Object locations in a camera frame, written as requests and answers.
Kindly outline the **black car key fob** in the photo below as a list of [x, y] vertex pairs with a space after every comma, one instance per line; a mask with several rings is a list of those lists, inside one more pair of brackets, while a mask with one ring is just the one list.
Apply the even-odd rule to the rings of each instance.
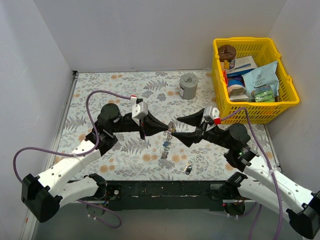
[[191, 163], [190, 163], [190, 162], [187, 162], [187, 163], [186, 163], [186, 167], [185, 167], [185, 169], [184, 169], [185, 174], [186, 174], [186, 175], [190, 175], [192, 169], [193, 169], [193, 166], [191, 165]]

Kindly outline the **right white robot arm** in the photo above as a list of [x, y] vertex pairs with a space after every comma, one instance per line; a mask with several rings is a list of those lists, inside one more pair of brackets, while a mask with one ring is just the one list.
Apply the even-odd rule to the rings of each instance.
[[254, 136], [248, 134], [251, 126], [233, 123], [226, 129], [219, 128], [220, 112], [212, 106], [177, 120], [195, 127], [193, 132], [172, 133], [187, 147], [205, 140], [228, 150], [225, 159], [238, 169], [227, 181], [230, 198], [255, 200], [278, 213], [280, 221], [286, 219], [302, 237], [315, 238], [320, 230], [320, 193], [295, 183], [272, 168], [265, 154], [250, 148], [248, 142]]

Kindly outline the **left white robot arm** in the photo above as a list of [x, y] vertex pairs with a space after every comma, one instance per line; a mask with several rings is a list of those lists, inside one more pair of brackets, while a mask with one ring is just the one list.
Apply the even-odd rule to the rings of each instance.
[[96, 173], [82, 180], [70, 180], [117, 143], [115, 133], [139, 132], [144, 139], [169, 128], [149, 112], [143, 101], [134, 104], [125, 115], [121, 115], [116, 104], [108, 103], [102, 107], [94, 125], [98, 132], [89, 133], [70, 157], [37, 176], [28, 174], [23, 178], [21, 200], [39, 222], [48, 221], [61, 207], [78, 199], [101, 200], [106, 196], [108, 183]]

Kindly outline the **floral table mat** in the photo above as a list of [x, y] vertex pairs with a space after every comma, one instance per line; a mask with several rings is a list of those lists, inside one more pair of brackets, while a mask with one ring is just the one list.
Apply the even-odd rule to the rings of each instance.
[[[199, 79], [196, 96], [185, 100], [179, 94], [180, 71], [79, 74], [58, 151], [74, 150], [92, 130], [90, 118], [96, 118], [105, 104], [116, 104], [122, 114], [129, 113], [132, 105], [126, 96], [132, 94], [142, 98], [161, 122], [172, 121], [177, 131], [192, 132], [192, 126], [177, 118], [216, 104], [211, 72], [196, 71], [195, 75]], [[111, 150], [74, 179], [97, 173], [108, 181], [218, 181], [228, 179], [235, 172], [224, 158], [226, 149], [204, 140], [186, 147], [173, 138], [167, 159], [161, 159], [166, 139], [163, 132], [145, 139], [140, 139], [137, 132], [119, 133], [117, 139]], [[192, 165], [190, 175], [185, 174], [187, 162]]]

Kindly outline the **grey tape roll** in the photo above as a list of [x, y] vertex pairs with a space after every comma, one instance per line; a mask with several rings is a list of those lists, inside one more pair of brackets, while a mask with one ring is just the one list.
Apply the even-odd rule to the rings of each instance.
[[193, 73], [185, 73], [179, 80], [179, 95], [185, 100], [192, 100], [196, 96], [199, 78]]

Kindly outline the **green packet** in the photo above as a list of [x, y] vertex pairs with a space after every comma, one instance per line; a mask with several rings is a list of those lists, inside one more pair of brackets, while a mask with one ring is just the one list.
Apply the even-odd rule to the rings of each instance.
[[256, 103], [273, 103], [275, 96], [270, 85], [261, 86], [251, 92]]

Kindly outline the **light blue snack bag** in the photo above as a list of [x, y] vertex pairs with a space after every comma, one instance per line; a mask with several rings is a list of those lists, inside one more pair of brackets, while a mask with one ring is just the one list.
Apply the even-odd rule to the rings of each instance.
[[262, 86], [271, 86], [274, 96], [279, 94], [279, 79], [276, 75], [278, 61], [253, 69], [242, 75], [246, 92], [251, 95], [252, 91]]

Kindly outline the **white box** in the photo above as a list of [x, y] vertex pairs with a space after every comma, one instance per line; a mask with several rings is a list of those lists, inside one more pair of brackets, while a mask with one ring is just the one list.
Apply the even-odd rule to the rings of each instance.
[[235, 60], [235, 70], [234, 72], [243, 72], [243, 71], [249, 71], [254, 70], [258, 66], [253, 58], [252, 55], [237, 58]]

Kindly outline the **yellow plastic basket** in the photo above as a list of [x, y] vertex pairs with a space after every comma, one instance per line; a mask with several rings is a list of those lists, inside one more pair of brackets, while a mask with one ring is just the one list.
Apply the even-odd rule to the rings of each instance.
[[216, 38], [212, 46], [215, 99], [225, 124], [266, 124], [299, 104], [271, 38]]

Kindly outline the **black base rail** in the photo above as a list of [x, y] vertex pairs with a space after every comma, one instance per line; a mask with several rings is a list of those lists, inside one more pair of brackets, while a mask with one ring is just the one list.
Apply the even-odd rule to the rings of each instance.
[[112, 211], [209, 210], [244, 214], [245, 198], [224, 181], [109, 181], [99, 200]]

